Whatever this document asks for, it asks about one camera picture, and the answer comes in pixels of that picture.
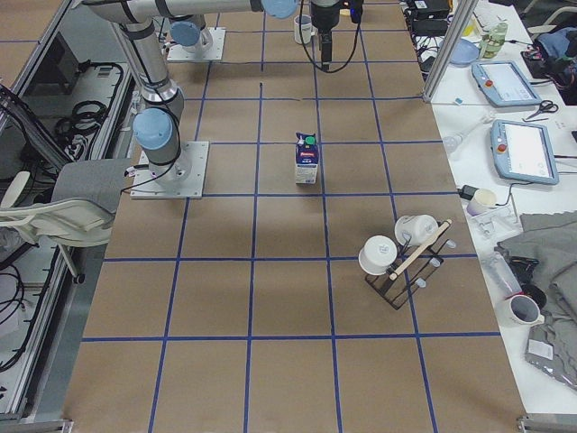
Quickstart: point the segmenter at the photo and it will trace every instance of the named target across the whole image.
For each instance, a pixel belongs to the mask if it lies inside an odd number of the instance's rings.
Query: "green bottle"
[[[484,59],[494,58],[503,44],[505,43],[505,36],[507,35],[507,23],[501,21],[495,27],[490,29],[489,33],[481,39],[481,54],[480,57]]]

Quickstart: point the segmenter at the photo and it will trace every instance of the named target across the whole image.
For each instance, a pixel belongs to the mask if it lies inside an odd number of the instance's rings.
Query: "blue plate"
[[[454,47],[451,64],[454,66],[469,66],[479,57],[479,47],[466,39],[460,39]]]

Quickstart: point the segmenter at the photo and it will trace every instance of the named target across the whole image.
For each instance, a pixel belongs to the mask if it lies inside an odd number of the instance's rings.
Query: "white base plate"
[[[173,188],[161,185],[157,181],[149,182],[141,187],[130,190],[134,199],[163,199],[163,198],[202,198],[202,189],[205,185],[206,161],[208,160],[208,142],[185,142],[182,151],[188,154],[192,161],[192,169],[186,179],[175,181]],[[139,164],[148,164],[148,158],[141,153]],[[138,170],[134,176],[133,185],[152,179],[149,170]]]
[[[209,27],[208,30],[213,36],[213,46],[204,52],[189,52],[182,48],[182,45],[174,45],[170,47],[169,55],[166,58],[168,62],[184,63],[184,62],[203,62],[212,60],[222,60],[224,50],[224,34],[226,29],[224,27]]]

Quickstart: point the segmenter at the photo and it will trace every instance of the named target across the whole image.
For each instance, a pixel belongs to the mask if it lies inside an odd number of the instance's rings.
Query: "chair seat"
[[[52,201],[85,198],[115,213],[124,188],[124,171],[130,165],[128,158],[66,164],[54,186]]]

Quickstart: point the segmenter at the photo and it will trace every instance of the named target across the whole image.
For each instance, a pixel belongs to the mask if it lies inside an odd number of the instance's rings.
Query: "blue joint cap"
[[[176,21],[170,26],[170,35],[183,47],[192,47],[200,39],[200,29],[190,21]]]
[[[261,0],[264,11],[275,18],[284,20],[297,11],[298,0]]]
[[[172,136],[172,119],[159,108],[147,108],[133,122],[134,136],[146,150],[156,151]]]

